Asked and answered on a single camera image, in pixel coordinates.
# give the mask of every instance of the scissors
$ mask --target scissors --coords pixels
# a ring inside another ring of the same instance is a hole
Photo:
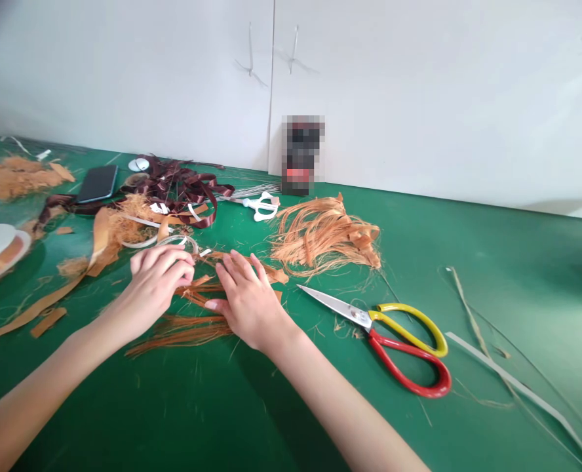
[[[357,307],[354,307],[350,304],[347,304],[335,297],[331,297],[330,295],[326,295],[325,293],[319,292],[317,290],[313,290],[312,288],[308,288],[302,285],[298,285],[302,290],[312,296],[319,302],[322,302],[324,305],[329,307],[331,310],[339,313],[341,316],[348,318],[350,321],[357,323],[358,325],[365,328],[365,331],[368,333],[368,339],[370,344],[374,348],[374,351],[378,354],[381,358],[383,363],[387,366],[391,374],[406,388],[410,391],[415,393],[416,395],[420,395],[421,397],[426,398],[441,398],[445,396],[448,392],[450,392],[450,387],[452,384],[452,380],[450,377],[450,372],[448,372],[448,368],[444,365],[444,363],[439,359],[440,357],[445,356],[448,354],[448,345],[446,344],[446,339],[442,332],[435,326],[435,323],[430,320],[424,313],[415,308],[404,305],[404,304],[382,304],[378,305],[379,311],[364,311]],[[418,318],[421,322],[423,322],[427,328],[433,333],[433,337],[437,343],[437,349],[433,349],[431,346],[423,343],[419,339],[417,339],[413,334],[409,333],[405,328],[400,326],[396,323],[392,318],[384,314],[384,311],[406,311],[407,313],[411,313],[413,316]],[[376,332],[374,328],[372,328],[372,323],[374,321],[382,321],[387,326],[392,328],[394,331],[405,337],[409,342],[414,344],[415,346],[405,344],[403,342],[386,338],[385,336],[381,336]],[[425,361],[430,362],[440,373],[440,379],[438,382],[433,385],[432,387],[424,387],[422,385],[418,385],[411,380],[409,380],[405,375],[396,367],[396,364],[391,360],[388,356],[385,348],[383,347],[391,347],[393,349],[397,349],[399,351],[403,351],[407,354],[414,355],[416,357],[420,357]]]
[[[270,220],[278,212],[278,205],[273,203],[273,196],[269,192],[263,192],[258,200],[251,199],[236,199],[232,197],[224,197],[224,200],[233,201],[234,203],[240,203],[245,208],[251,208],[254,210],[254,221]],[[263,200],[270,200],[272,203],[263,203]],[[271,210],[271,213],[261,213],[258,210]]]

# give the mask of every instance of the finger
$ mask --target finger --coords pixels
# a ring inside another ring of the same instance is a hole
[[[263,267],[263,264],[258,260],[254,253],[250,254],[250,259],[256,268],[256,273],[258,274],[258,280],[260,280],[265,286],[269,286],[269,277],[267,276],[267,271]]]
[[[234,264],[234,261],[232,260],[232,257],[230,257],[229,254],[223,255],[223,266],[227,273],[230,274],[232,279],[234,279],[236,285],[238,285],[242,280],[244,280],[244,277],[241,275],[241,272]]]
[[[186,252],[184,251],[184,254],[186,254],[186,257],[184,258],[184,261],[189,263],[191,266],[195,265],[195,259],[193,259],[193,255],[190,252]]]
[[[232,260],[240,269],[241,273],[243,274],[243,277],[249,281],[258,282],[258,277],[256,277],[256,274],[254,273],[254,269],[252,269],[251,264],[247,262],[247,260],[243,256],[241,256],[238,251],[233,249],[230,251],[230,253],[232,254]]]
[[[162,256],[165,252],[171,251],[184,251],[184,245],[165,245],[165,246],[156,246],[147,251],[145,251],[144,259],[142,260],[141,269],[148,270],[151,269],[155,262],[158,260],[158,257]]]
[[[230,304],[227,302],[227,300],[223,300],[222,298],[213,298],[212,300],[207,301],[204,304],[204,308],[217,311],[226,318],[228,318],[228,316],[232,316],[232,309],[230,308]]]
[[[185,260],[189,258],[189,254],[184,251],[168,251],[158,257],[154,266],[151,268],[152,273],[161,276],[170,269],[175,261],[184,261],[185,264],[192,267]]]
[[[166,271],[162,277],[162,283],[178,288],[182,286],[180,283],[182,280],[187,280],[186,277],[190,276],[188,283],[193,281],[193,274],[195,269],[193,266],[183,260],[178,260],[173,266]]]
[[[142,264],[142,258],[147,250],[142,250],[134,254],[134,256],[129,260],[129,267],[132,271],[132,275],[136,275],[140,272],[140,266]]]
[[[193,284],[193,277],[195,276],[195,268],[186,262],[186,269],[184,270],[184,274],[180,279],[178,279],[176,283],[176,287],[181,286],[191,286]]]
[[[225,293],[227,294],[233,293],[237,287],[237,283],[234,281],[232,276],[228,274],[223,264],[219,262],[217,263],[215,268],[217,269],[217,276],[219,277],[219,282],[221,282],[221,285],[223,285]]]

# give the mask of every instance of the scissors handle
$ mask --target scissors handle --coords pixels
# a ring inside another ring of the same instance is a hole
[[[452,385],[450,372],[444,363],[434,355],[431,355],[422,349],[418,349],[417,347],[386,338],[385,336],[381,336],[374,328],[370,330],[370,344],[374,348],[374,351],[376,351],[376,353],[379,355],[385,366],[387,366],[391,374],[411,392],[415,393],[416,395],[420,395],[421,397],[430,399],[442,398],[448,392],[450,392]],[[414,383],[413,381],[409,380],[398,369],[398,367],[396,367],[396,364],[394,364],[394,361],[392,361],[391,358],[387,355],[387,352],[383,346],[392,347],[393,349],[397,349],[407,354],[424,359],[425,361],[429,361],[431,364],[437,367],[437,370],[440,373],[440,379],[432,387],[424,387]]]
[[[252,208],[254,210],[254,221],[263,221],[263,220],[270,220],[276,213],[278,212],[278,205],[274,205],[273,203],[263,203],[263,200],[270,200],[272,201],[273,196],[269,192],[263,192],[258,200],[251,200],[251,199],[244,199],[243,206],[245,208]],[[258,210],[270,210],[271,213],[261,213]]]
[[[422,349],[423,351],[428,352],[429,354],[433,354],[435,357],[444,357],[445,355],[448,354],[448,344],[446,343],[446,338],[444,337],[440,329],[436,326],[436,324],[432,322],[432,320],[424,313],[422,313],[420,310],[405,304],[382,304],[378,305],[378,309],[380,311],[369,311],[370,317],[373,320],[383,321],[387,326],[392,328],[395,332],[400,334],[411,344]],[[383,311],[396,311],[396,310],[411,313],[413,316],[418,318],[422,323],[424,323],[424,325],[431,331],[431,334],[435,338],[437,349],[433,349],[428,344],[420,341],[417,337],[415,337],[405,328],[403,328],[394,320],[392,320],[392,318],[382,313]]]

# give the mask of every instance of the scissors blade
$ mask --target scissors blade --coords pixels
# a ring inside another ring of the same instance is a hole
[[[313,290],[312,288],[308,288],[300,284],[298,284],[298,287],[300,287],[318,302],[322,302],[331,310],[336,311],[341,316],[348,318],[350,321],[353,321],[360,326],[363,326],[366,330],[369,330],[372,326],[372,319],[370,318],[370,315],[367,311],[363,311],[355,306],[352,306],[351,304],[342,302],[338,298],[326,295],[325,293]]]

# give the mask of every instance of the ribbon scrap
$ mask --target ribbon scrap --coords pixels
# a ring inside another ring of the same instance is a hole
[[[76,195],[57,194],[47,198],[44,209],[33,227],[33,232],[44,227],[51,219],[51,210],[62,207],[69,213],[95,215],[101,208],[115,208],[117,203],[123,201],[126,193],[141,193],[147,197],[149,203],[162,203],[169,214],[178,218],[185,225],[197,229],[208,228],[214,223],[217,215],[217,198],[215,193],[224,197],[230,197],[234,193],[234,186],[217,183],[214,174],[199,174],[191,168],[182,167],[182,161],[173,159],[160,159],[156,156],[139,155],[149,161],[147,176],[141,178],[134,185],[123,186],[116,193],[120,199],[111,203],[100,201],[90,203],[77,203]],[[212,214],[200,218],[191,218],[188,204],[200,205],[205,200],[210,200],[214,211]]]

